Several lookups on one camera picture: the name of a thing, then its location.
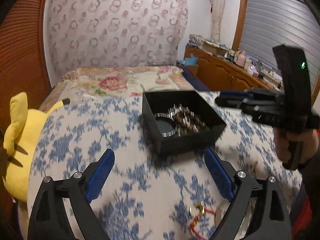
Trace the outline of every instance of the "black ear tip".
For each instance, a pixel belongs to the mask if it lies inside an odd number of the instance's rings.
[[[68,105],[68,104],[70,104],[70,99],[69,98],[65,98],[65,99],[62,100],[62,103],[63,103],[64,106]]]

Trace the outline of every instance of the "window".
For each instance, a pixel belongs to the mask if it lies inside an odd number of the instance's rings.
[[[303,0],[247,0],[239,48],[277,69],[272,47],[302,47],[308,61],[311,90],[320,67],[320,26]]]

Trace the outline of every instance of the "floral blanket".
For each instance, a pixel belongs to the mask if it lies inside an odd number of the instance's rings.
[[[253,178],[274,176],[290,210],[301,175],[282,167],[276,157],[272,128],[252,122],[240,110],[218,107],[214,103],[216,92],[199,94],[227,124],[216,141],[217,154]],[[192,222],[188,208],[203,201],[215,211],[225,206],[224,200],[202,152],[191,151],[166,161],[156,158],[141,112],[142,96],[90,98],[54,111],[44,125],[31,164],[29,216],[45,176],[69,178],[111,148],[116,157],[114,168],[99,197],[90,204],[110,239],[196,240],[188,229]],[[64,204],[75,237],[84,239],[70,201],[64,199]],[[251,203],[246,218],[252,214],[252,207]],[[243,223],[236,239],[244,236],[248,219]],[[218,224],[208,215],[196,230],[210,238]]]
[[[104,100],[140,96],[143,91],[193,90],[181,71],[176,66],[77,68],[63,76],[40,110],[46,112],[64,98],[79,103],[88,96]]]

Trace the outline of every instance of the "black box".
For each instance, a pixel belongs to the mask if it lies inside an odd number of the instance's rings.
[[[167,131],[160,131],[154,114],[167,113],[174,104],[188,107],[201,117],[209,130],[164,138],[162,132]],[[212,107],[195,91],[145,92],[142,96],[142,115],[147,123],[155,152],[163,157],[213,146],[226,126]]]

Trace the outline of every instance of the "pikachu plush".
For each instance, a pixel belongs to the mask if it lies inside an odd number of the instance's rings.
[[[16,199],[27,202],[32,157],[47,117],[56,109],[70,103],[64,99],[52,106],[48,113],[28,109],[27,94],[22,92],[10,100],[11,124],[4,134],[7,150],[6,174],[2,177],[7,191]]]

